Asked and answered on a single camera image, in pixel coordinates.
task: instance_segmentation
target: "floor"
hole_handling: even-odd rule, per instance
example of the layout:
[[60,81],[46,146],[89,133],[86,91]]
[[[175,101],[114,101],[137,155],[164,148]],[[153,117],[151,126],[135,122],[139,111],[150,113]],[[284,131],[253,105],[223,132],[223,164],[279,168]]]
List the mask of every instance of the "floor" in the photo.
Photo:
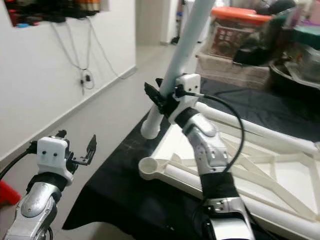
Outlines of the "floor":
[[[185,72],[195,72],[197,63],[195,53],[200,47],[200,44],[196,46]],[[58,203],[58,214],[51,225],[55,240],[133,239],[117,227],[102,222],[90,223],[73,230],[62,230],[62,226],[84,184],[150,109],[152,102],[144,93],[144,82],[155,85],[154,79],[165,75],[175,48],[173,45],[138,46],[137,72],[125,80],[119,80],[53,131],[55,133],[66,129],[68,139],[72,142],[71,149],[75,152],[84,152],[85,143],[90,140],[93,133],[97,134],[98,143],[91,165],[79,167],[74,175],[73,184],[62,193]],[[23,193],[26,183],[36,171],[35,158],[28,155],[17,163],[4,180]],[[0,239],[13,221],[14,211],[13,206],[1,209]]]

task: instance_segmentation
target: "white tube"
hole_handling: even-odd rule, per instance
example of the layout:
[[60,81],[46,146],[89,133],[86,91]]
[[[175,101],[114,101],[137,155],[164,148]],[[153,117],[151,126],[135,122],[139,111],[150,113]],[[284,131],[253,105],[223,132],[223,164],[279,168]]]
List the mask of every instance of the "white tube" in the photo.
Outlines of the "white tube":
[[[160,94],[165,98],[173,92],[176,79],[184,73],[187,61],[195,48],[214,3],[215,0],[195,1],[173,58],[169,64],[169,68],[160,86]],[[162,118],[163,116],[159,113],[157,106],[153,105],[148,118],[142,125],[142,136],[146,139],[154,139],[160,131]]]

